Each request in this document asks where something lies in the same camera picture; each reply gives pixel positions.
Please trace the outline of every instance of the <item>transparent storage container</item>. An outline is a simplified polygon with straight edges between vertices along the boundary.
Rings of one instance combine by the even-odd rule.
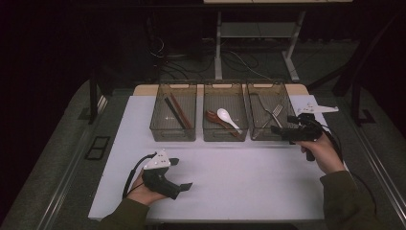
[[[287,122],[287,116],[295,116],[295,111],[283,80],[247,80],[245,95],[251,140],[281,141],[281,136],[272,132],[271,126],[297,127]]]
[[[156,142],[196,140],[196,80],[161,80],[150,130]]]
[[[221,121],[217,114],[224,108],[239,127]],[[248,132],[242,80],[205,80],[203,103],[203,136],[206,142],[243,142]]]

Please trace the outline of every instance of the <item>sleeve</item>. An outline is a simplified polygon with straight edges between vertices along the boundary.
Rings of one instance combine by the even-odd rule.
[[[369,195],[362,195],[347,171],[323,176],[324,213],[329,230],[383,230]]]
[[[99,230],[140,230],[145,229],[149,207],[125,198],[117,209],[101,220]]]

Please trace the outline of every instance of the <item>person's left hand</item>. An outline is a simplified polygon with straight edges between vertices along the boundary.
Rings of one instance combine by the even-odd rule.
[[[127,195],[127,198],[145,204],[146,206],[149,206],[157,200],[167,198],[164,195],[151,191],[144,185],[144,181],[142,178],[143,173],[144,169],[141,170],[141,172],[137,176],[137,179],[132,184],[132,191]]]

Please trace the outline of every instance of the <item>white plastic spoon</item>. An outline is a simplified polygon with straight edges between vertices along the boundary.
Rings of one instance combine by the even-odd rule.
[[[217,116],[224,122],[232,125],[238,131],[239,134],[242,133],[242,131],[239,130],[239,127],[236,125],[236,123],[234,123],[233,120],[231,120],[230,114],[227,112],[227,110],[225,110],[224,108],[219,108],[217,110]]]

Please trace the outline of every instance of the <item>metal fork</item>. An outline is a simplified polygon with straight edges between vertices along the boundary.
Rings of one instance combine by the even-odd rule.
[[[278,124],[279,127],[283,127],[282,124],[280,123],[280,121],[279,121],[278,118],[277,118],[278,115],[281,113],[281,111],[282,111],[282,109],[283,109],[283,106],[279,103],[279,104],[274,108],[274,110],[271,111],[270,106],[268,106],[268,105],[265,103],[265,99],[263,98],[263,95],[258,94],[258,97],[259,97],[260,105],[262,105],[262,108],[263,108],[266,112],[268,112],[268,113],[275,119],[275,122]],[[262,127],[266,127],[266,125],[268,125],[268,123],[269,123],[270,121],[271,121],[271,119],[269,119]]]
[[[283,106],[281,105],[281,104],[278,104],[276,107],[275,107],[275,109],[274,109],[274,111],[272,111],[272,117],[274,117],[274,119],[275,119],[275,122],[277,122],[277,124],[278,124],[278,127],[280,127],[280,128],[282,128],[283,126],[282,126],[282,124],[280,123],[280,121],[278,120],[278,115],[281,113],[281,111],[282,111],[282,109],[283,109]]]
[[[264,98],[261,95],[258,95],[259,97],[259,102],[260,105],[262,105],[263,110],[265,110],[267,113],[269,113],[271,115],[271,117],[275,120],[275,122],[278,124],[279,127],[283,127],[282,124],[280,123],[280,121],[278,120],[278,115],[281,113],[282,109],[283,109],[283,105],[281,105],[280,103],[274,108],[273,111],[271,111],[270,107],[266,106],[266,104],[264,103]],[[264,128],[268,125],[268,123],[272,120],[272,118],[268,119],[268,121],[266,121],[265,124],[263,124],[263,126],[261,128]],[[255,133],[253,135],[253,139],[256,139],[259,135],[259,132]]]

